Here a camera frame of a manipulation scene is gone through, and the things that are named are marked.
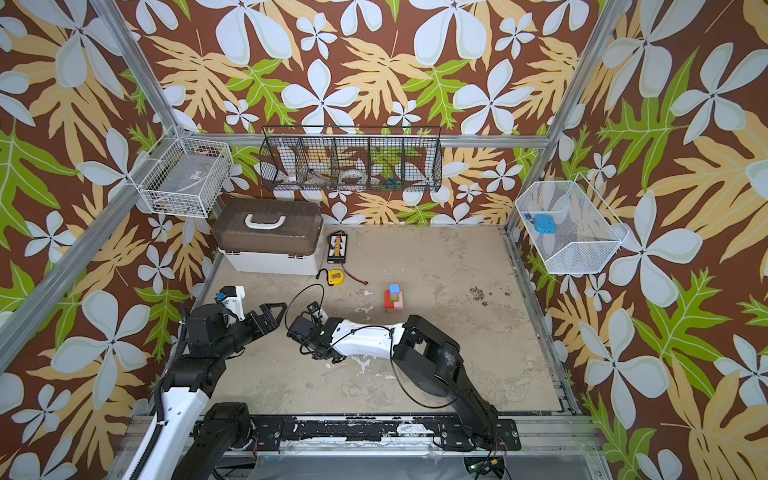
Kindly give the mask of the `red block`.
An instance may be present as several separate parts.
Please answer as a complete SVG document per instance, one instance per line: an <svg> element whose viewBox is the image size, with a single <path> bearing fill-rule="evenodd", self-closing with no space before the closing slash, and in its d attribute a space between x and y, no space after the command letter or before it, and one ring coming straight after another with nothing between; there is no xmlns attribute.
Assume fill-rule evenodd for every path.
<svg viewBox="0 0 768 480"><path fill-rule="evenodd" d="M387 311L395 309L395 304L392 301L392 299L390 297L390 292L388 290L386 290L384 292L384 305L385 305L385 309Z"/></svg>

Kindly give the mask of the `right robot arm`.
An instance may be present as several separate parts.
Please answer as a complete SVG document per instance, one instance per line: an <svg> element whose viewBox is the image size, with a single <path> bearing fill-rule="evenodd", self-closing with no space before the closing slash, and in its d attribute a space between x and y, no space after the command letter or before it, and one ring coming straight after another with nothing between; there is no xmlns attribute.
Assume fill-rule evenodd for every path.
<svg viewBox="0 0 768 480"><path fill-rule="evenodd" d="M404 374L421 391L444 398L433 410L451 407L458 429L476 448L494 449L498 411L469 379L457 341L419 315L391 325L297 317L287 337L315 360L341 362L350 356L386 359L393 375Z"/></svg>

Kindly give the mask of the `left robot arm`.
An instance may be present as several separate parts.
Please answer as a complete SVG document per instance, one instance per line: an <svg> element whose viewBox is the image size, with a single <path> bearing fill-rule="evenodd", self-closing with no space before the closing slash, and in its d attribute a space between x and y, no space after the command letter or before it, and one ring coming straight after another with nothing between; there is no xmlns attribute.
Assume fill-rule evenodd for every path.
<svg viewBox="0 0 768 480"><path fill-rule="evenodd" d="M285 303L266 303L228 322L223 303L202 305L184 319L178 353L155 391L155 414L129 467L128 479L207 479L223 454L251 439L246 404L208 407L226 361L275 331Z"/></svg>

